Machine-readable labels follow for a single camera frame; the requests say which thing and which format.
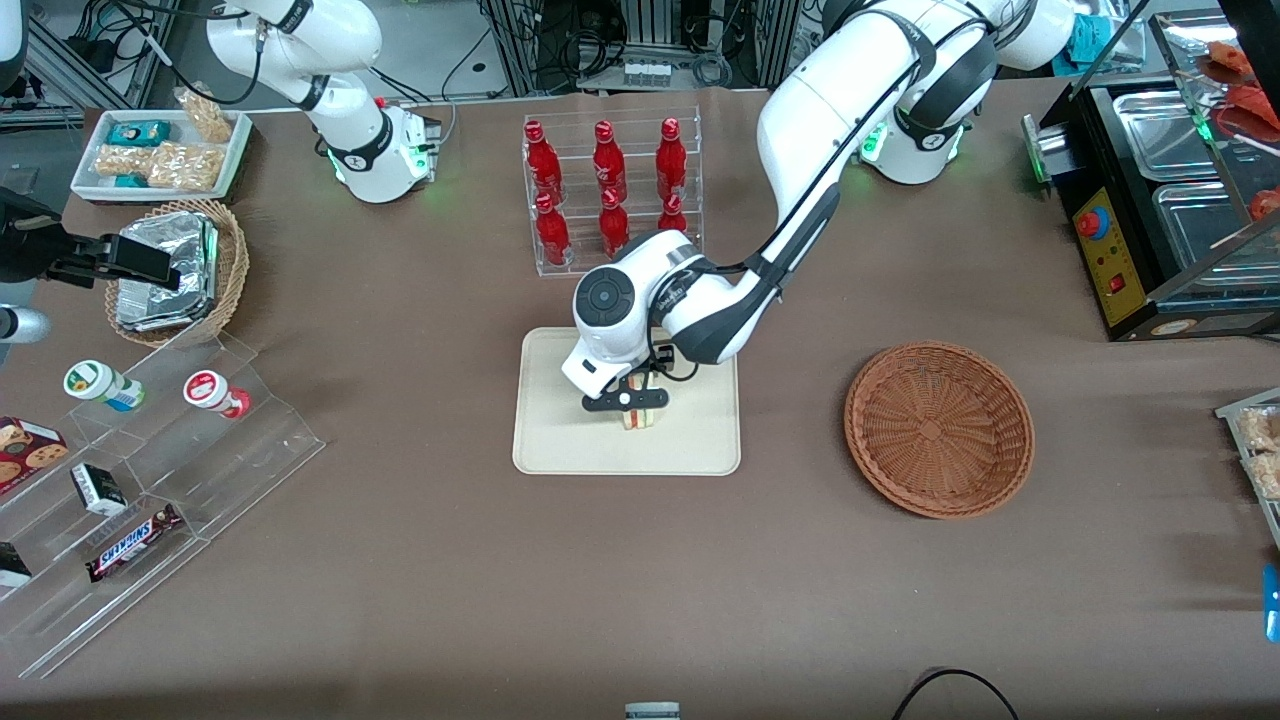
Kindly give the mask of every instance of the beige tray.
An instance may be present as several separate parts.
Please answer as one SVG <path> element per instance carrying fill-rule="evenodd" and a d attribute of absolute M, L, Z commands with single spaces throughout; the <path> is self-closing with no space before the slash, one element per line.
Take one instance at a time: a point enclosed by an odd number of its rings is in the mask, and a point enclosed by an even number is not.
<path fill-rule="evenodd" d="M 525 336 L 511 448 L 521 473 L 728 475 L 737 469 L 737 359 L 704 365 L 686 383 L 663 379 L 671 405 L 658 411 L 652 428 L 627 430 L 617 413 L 582 410 L 582 395 L 561 373 L 577 337 L 575 328 L 538 328 Z M 677 354 L 672 374 L 690 368 Z"/>

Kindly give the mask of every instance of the wicker basket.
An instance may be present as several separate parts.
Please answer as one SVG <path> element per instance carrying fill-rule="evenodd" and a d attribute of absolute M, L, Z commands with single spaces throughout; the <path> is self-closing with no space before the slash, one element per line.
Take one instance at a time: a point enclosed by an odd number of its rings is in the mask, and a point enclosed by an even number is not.
<path fill-rule="evenodd" d="M 858 373 L 845 438 L 876 489 L 928 518 L 1000 507 L 1030 473 L 1036 434 L 1014 383 L 972 350 L 891 347 Z"/>
<path fill-rule="evenodd" d="M 210 336 L 218 334 L 227 323 L 230 322 L 236 306 L 239 305 L 241 292 L 244 290 L 244 278 L 248 275 L 248 246 L 244 243 L 244 233 L 236 222 L 236 215 L 225 205 L 215 200 L 177 200 L 166 202 L 147 213 L 147 218 L 166 215 L 188 210 L 204 213 L 218 227 L 218 295 L 214 309 L 205 319 L 196 323 Z M 115 320 L 115 304 L 120 297 L 120 283 L 111 281 L 106 283 L 106 322 L 124 340 L 129 340 L 148 347 L 160 347 L 187 327 L 165 328 L 161 331 L 147 331 L 142 333 L 129 332 Z"/>

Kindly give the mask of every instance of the red knob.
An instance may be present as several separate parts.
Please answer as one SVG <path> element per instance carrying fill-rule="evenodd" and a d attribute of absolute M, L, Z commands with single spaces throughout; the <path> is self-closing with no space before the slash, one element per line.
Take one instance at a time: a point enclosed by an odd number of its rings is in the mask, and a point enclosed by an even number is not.
<path fill-rule="evenodd" d="M 1075 231 L 1084 237 L 1094 237 L 1100 229 L 1102 229 L 1102 218 L 1092 210 L 1080 215 L 1080 219 L 1075 222 Z"/>

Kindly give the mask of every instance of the robotic arm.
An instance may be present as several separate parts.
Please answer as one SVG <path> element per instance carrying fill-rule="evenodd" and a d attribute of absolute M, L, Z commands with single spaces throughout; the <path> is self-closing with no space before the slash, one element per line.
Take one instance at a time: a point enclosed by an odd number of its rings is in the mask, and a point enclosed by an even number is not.
<path fill-rule="evenodd" d="M 338 179 L 366 202 L 389 202 L 431 179 L 439 124 L 399 108 L 379 108 L 353 74 L 374 67 L 383 46 L 360 0 L 237 0 L 210 20 L 209 45 L 232 70 L 261 82 L 300 109 L 329 146 Z"/>
<path fill-rule="evenodd" d="M 27 59 L 27 3 L 0 0 L 0 90 L 8 88 Z"/>
<path fill-rule="evenodd" d="M 878 123 L 888 128 L 878 165 L 887 177 L 937 177 L 997 60 L 1039 67 L 1074 22 L 1066 0 L 828 0 L 823 17 L 828 38 L 778 87 L 756 127 L 777 229 L 737 265 L 717 266 L 682 233 L 664 231 L 634 238 L 584 275 L 573 297 L 581 338 L 562 370 L 588 398 L 650 361 L 653 323 L 694 363 L 736 355 L 827 227 L 841 170 Z M 742 275 L 736 284 L 732 274 Z M 611 402 L 584 406 L 631 400 L 608 395 Z"/>

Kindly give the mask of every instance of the small white box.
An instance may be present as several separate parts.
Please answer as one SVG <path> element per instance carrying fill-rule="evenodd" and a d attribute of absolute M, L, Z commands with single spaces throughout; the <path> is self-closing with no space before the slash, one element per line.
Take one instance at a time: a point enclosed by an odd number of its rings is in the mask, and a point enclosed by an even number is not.
<path fill-rule="evenodd" d="M 196 131 L 196 126 L 187 118 L 186 110 L 106 110 L 97 119 L 93 135 L 88 138 L 84 155 L 81 156 L 76 176 L 72 178 L 72 192 L 91 202 L 169 202 L 172 200 L 216 200 L 225 197 L 230 191 L 232 181 L 236 179 L 236 170 L 239 168 L 241 156 L 248 145 L 250 131 L 253 120 L 248 113 L 238 110 L 224 110 L 227 119 L 232 123 L 232 138 L 224 146 L 227 160 L 223 161 L 223 170 L 218 174 L 214 190 L 209 192 L 193 192 L 189 190 L 175 190 L 172 187 L 115 187 L 115 176 L 104 177 L 93 172 L 93 160 L 97 159 L 97 150 L 106 142 L 106 136 L 111 126 L 116 123 L 129 123 L 138 120 L 168 120 L 170 132 L 169 140 L 182 143 L 205 142 Z"/>

